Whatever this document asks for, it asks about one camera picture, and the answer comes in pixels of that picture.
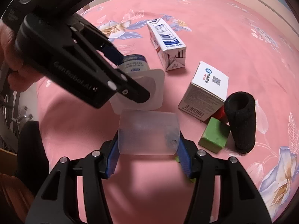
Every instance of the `orange cloth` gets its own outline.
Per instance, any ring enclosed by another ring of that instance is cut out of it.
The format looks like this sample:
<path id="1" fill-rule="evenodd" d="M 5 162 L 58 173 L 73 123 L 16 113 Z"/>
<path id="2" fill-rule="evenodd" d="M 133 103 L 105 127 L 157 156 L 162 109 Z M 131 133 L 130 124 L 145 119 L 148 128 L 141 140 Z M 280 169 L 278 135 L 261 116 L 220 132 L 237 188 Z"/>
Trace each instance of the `orange cloth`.
<path id="1" fill-rule="evenodd" d="M 5 198 L 22 222 L 34 200 L 31 191 L 15 176 L 0 173 L 0 198 Z"/>

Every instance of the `person's leg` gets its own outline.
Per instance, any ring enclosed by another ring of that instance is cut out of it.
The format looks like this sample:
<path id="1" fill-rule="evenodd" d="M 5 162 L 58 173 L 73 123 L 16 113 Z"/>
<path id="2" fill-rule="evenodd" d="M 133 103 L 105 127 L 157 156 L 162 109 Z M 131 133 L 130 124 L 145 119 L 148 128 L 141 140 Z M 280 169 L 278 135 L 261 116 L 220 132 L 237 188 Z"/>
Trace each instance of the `person's leg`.
<path id="1" fill-rule="evenodd" d="M 49 174 L 49 161 L 44 151 L 37 121 L 28 121 L 21 130 L 17 163 L 15 176 L 35 196 Z"/>

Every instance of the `clear plastic container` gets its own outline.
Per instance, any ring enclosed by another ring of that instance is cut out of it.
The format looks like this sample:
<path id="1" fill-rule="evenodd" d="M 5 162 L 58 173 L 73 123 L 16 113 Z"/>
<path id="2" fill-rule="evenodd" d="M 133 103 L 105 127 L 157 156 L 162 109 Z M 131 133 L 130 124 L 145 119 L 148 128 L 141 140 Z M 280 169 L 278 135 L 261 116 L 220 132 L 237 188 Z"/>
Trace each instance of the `clear plastic container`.
<path id="1" fill-rule="evenodd" d="M 180 126 L 175 113 L 123 110 L 119 121 L 120 154 L 174 155 Z"/>

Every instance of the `white carton box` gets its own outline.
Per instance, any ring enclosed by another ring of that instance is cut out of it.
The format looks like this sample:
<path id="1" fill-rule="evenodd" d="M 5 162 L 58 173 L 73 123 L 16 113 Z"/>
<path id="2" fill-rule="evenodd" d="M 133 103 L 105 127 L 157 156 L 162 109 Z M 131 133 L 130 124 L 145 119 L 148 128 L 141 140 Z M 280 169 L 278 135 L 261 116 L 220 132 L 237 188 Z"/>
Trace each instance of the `white carton box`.
<path id="1" fill-rule="evenodd" d="M 186 45 L 161 18 L 147 22 L 151 41 L 165 71 L 185 66 Z"/>
<path id="2" fill-rule="evenodd" d="M 201 61 L 178 108 L 206 121 L 225 102 L 228 76 Z"/>

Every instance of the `pink tablecloth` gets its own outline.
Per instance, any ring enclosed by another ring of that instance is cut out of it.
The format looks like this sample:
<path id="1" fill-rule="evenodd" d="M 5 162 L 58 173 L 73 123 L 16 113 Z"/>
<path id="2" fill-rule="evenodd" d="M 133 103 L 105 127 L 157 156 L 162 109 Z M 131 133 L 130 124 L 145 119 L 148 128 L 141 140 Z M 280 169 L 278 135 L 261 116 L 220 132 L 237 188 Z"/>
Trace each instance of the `pink tablecloth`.
<path id="1" fill-rule="evenodd" d="M 228 95 L 242 90 L 255 97 L 255 148 L 240 156 L 228 144 L 217 157 L 240 160 L 275 220 L 299 185 L 299 52 L 287 38 L 233 0 L 111 0 L 82 16 L 123 54 L 144 55 L 152 69 L 162 66 L 146 21 L 163 17 L 177 32 L 187 45 L 186 68 L 166 73 L 159 110 L 177 113 L 187 139 L 198 142 L 206 126 L 177 108 L 200 60 L 229 77 Z M 119 116 L 109 102 L 96 110 L 46 78 L 38 84 L 38 110 L 50 167 L 62 156 L 76 159 L 99 149 L 118 128 Z M 122 155 L 115 174 L 103 182 L 115 224 L 182 224 L 193 191 L 174 157 Z M 79 201 L 86 220 L 81 189 Z M 217 205 L 211 219 L 216 218 Z"/>

